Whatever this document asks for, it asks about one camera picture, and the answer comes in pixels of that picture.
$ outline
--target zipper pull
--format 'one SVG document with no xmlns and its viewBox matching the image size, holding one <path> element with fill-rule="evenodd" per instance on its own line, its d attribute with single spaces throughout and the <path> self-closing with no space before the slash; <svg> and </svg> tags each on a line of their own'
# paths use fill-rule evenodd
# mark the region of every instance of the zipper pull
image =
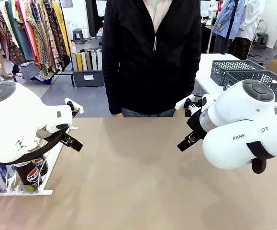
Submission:
<svg viewBox="0 0 277 230">
<path fill-rule="evenodd" d="M 156 51 L 156 34 L 155 34 L 155 38 L 154 38 L 153 51 Z"/>
</svg>

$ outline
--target blue shirt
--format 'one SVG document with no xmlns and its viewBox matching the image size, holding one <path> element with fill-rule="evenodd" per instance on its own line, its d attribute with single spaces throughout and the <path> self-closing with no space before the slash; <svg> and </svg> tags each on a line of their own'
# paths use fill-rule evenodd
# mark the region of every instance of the blue shirt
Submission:
<svg viewBox="0 0 277 230">
<path fill-rule="evenodd" d="M 235 39 L 240 27 L 240 23 L 242 20 L 243 12 L 244 12 L 244 2 L 245 0 L 239 0 L 234 23 L 232 26 L 232 30 L 230 33 L 230 39 Z M 220 35 L 222 37 L 226 37 L 230 25 L 230 20 L 232 16 L 233 7 L 235 5 L 235 0 L 226 0 L 223 8 L 220 11 L 219 17 L 214 25 L 212 30 L 213 33 Z M 221 24 L 220 30 L 217 31 L 217 24 Z"/>
</svg>

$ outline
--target white wire rack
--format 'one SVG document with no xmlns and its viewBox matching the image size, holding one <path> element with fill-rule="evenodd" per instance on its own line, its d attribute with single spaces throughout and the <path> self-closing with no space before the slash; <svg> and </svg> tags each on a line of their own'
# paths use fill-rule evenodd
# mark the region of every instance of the white wire rack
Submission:
<svg viewBox="0 0 277 230">
<path fill-rule="evenodd" d="M 72 127 L 71 126 L 67 130 L 67 133 L 69 132 L 69 130 L 78 130 L 78 127 Z M 44 176 L 41 176 L 40 173 L 39 173 L 38 183 L 37 183 L 38 191 L 35 191 L 33 193 L 26 192 L 23 185 L 22 185 L 22 181 L 21 181 L 20 177 L 18 176 L 17 172 L 15 172 L 15 174 L 11 178 L 8 178 L 8 173 L 7 173 L 6 174 L 6 186 L 7 186 L 7 188 L 6 188 L 4 193 L 0 193 L 0 196 L 3 196 L 3 195 L 4 196 L 12 196 L 12 195 L 13 196 L 35 196 L 35 195 L 36 196 L 44 196 L 44 195 L 49 196 L 49 195 L 52 195 L 53 190 L 46 190 L 45 187 L 46 187 L 46 184 L 49 180 L 50 174 L 51 174 L 51 172 L 54 168 L 54 165 L 56 163 L 58 155 L 61 152 L 62 146 L 63 146 L 63 144 L 61 142 L 59 142 L 50 151 L 48 151 L 47 153 L 44 154 L 45 162 L 47 162 L 47 164 L 48 164 L 48 172 Z"/>
</svg>

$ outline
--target label on bin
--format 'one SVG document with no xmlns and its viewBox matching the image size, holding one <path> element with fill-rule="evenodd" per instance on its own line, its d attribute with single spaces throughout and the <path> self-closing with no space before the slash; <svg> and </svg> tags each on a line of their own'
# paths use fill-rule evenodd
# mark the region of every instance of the label on bin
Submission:
<svg viewBox="0 0 277 230">
<path fill-rule="evenodd" d="M 84 75 L 84 80 L 86 81 L 94 80 L 94 75 Z"/>
</svg>

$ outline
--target beige shirt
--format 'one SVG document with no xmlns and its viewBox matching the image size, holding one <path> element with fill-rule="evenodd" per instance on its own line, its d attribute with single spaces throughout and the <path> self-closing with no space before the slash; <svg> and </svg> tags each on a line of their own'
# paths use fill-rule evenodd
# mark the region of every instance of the beige shirt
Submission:
<svg viewBox="0 0 277 230">
<path fill-rule="evenodd" d="M 154 31 L 157 29 L 169 10 L 172 0 L 144 0 L 153 22 Z"/>
</svg>

